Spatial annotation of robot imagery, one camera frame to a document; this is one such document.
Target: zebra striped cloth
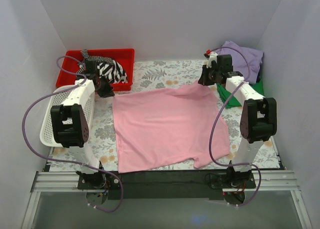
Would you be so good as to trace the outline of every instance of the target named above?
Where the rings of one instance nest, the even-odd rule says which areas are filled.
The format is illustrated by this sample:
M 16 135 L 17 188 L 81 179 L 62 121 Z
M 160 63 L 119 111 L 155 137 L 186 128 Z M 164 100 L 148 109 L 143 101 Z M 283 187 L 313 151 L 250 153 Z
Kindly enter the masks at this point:
M 127 73 L 123 67 L 111 57 L 104 57 L 99 55 L 89 55 L 87 50 L 82 50 L 83 62 L 95 61 L 99 62 L 97 69 L 99 70 L 99 77 L 104 76 L 109 83 L 127 83 Z M 77 73 L 83 73 L 85 67 L 79 65 Z
M 127 83 L 127 73 L 122 66 L 113 60 L 113 64 L 107 62 L 99 63 L 97 66 L 100 76 L 105 76 L 109 83 Z

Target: folded clothing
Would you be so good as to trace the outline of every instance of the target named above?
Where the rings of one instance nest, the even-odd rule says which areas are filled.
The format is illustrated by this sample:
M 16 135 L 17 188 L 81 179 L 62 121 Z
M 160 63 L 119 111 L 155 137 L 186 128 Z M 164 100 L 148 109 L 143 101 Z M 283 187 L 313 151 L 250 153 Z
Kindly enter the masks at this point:
M 262 57 L 264 56 L 263 51 L 248 47 L 241 47 L 230 40 L 226 41 L 222 46 L 234 48 L 244 55 L 245 59 L 249 63 L 251 70 L 250 77 L 247 79 L 247 82 L 249 82 L 251 85 L 256 84 L 260 65 L 262 64 Z M 237 51 L 229 48 L 221 48 L 216 50 L 216 53 L 218 53 L 219 55 L 230 54 L 232 56 L 233 71 L 240 72 L 244 76 L 244 78 L 248 76 L 249 73 L 246 61 Z
M 104 57 L 99 55 L 89 55 L 87 50 L 82 50 L 83 62 L 98 62 L 97 70 L 99 77 L 105 77 L 108 83 L 127 83 L 127 73 L 123 67 L 111 57 Z M 82 64 L 79 65 L 77 73 L 83 73 L 85 68 Z
M 262 82 L 262 79 L 260 79 L 259 82 L 257 82 L 254 85 L 251 85 L 251 87 L 259 94 L 265 95 L 264 94 L 264 85 Z M 222 85 L 217 84 L 216 85 L 217 91 L 222 99 L 223 102 L 227 100 L 227 98 L 231 95 L 232 91 L 229 92 L 227 91 Z M 233 107 L 240 107 L 241 104 L 240 102 L 233 96 L 227 103 L 226 108 L 233 108 Z
M 116 95 L 112 112 L 120 173 L 149 170 L 187 159 L 200 168 L 212 162 L 210 132 L 218 114 L 217 98 L 198 83 Z M 229 132 L 220 117 L 212 154 L 229 154 Z

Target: white laundry basket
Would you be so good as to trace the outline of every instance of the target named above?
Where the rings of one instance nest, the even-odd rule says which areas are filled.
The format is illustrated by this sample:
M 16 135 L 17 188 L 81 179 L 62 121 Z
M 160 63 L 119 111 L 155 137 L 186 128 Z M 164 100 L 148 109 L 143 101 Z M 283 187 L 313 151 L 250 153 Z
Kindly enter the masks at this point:
M 58 89 L 56 89 L 54 92 L 62 91 L 67 88 L 71 88 L 74 85 L 65 85 L 61 86 Z M 51 115 L 50 115 L 50 109 L 52 106 L 58 106 L 60 105 L 70 94 L 71 91 L 65 91 L 60 94 L 54 95 L 50 98 L 49 105 L 46 108 L 46 112 L 44 115 L 41 131 L 40 131 L 40 141 L 49 147 L 62 147 L 60 143 L 56 143 L 54 138 L 54 133 L 52 129 L 52 122 L 51 122 Z M 89 127 L 89 132 L 92 124 L 92 120 L 94 117 L 94 108 L 95 108 L 95 93 L 93 92 L 86 102 L 83 112 L 86 119 L 86 122 Z M 70 124 L 72 122 L 71 119 L 63 122 L 64 124 Z

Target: red tray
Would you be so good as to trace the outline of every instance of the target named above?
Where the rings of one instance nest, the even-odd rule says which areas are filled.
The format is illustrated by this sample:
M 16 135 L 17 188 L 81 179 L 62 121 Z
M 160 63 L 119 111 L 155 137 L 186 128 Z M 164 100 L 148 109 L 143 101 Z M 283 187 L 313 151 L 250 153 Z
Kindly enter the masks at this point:
M 102 56 L 115 59 L 125 70 L 128 82 L 127 83 L 113 83 L 110 84 L 114 91 L 130 91 L 133 83 L 134 76 L 134 62 L 135 62 L 135 50 L 132 48 L 128 49 L 100 49 L 100 50 L 88 50 L 89 56 Z M 66 56 L 74 57 L 79 61 L 84 58 L 81 55 L 80 50 L 69 50 L 65 54 Z M 75 60 L 65 58 L 62 63 L 62 68 L 69 72 L 77 72 L 79 66 Z M 56 80 L 55 86 L 57 88 L 73 85 L 76 81 L 76 76 L 68 74 L 64 71 L 60 71 L 58 79 Z

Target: pink t-shirt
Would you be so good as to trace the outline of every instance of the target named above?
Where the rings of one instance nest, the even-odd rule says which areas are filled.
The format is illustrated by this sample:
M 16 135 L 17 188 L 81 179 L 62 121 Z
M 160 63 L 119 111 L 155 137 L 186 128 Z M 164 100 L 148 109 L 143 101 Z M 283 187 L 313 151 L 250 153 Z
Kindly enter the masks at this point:
M 143 171 L 194 159 L 200 168 L 212 162 L 209 138 L 218 114 L 210 88 L 194 83 L 116 95 L 112 105 L 119 173 Z M 229 133 L 220 117 L 212 154 L 229 154 Z

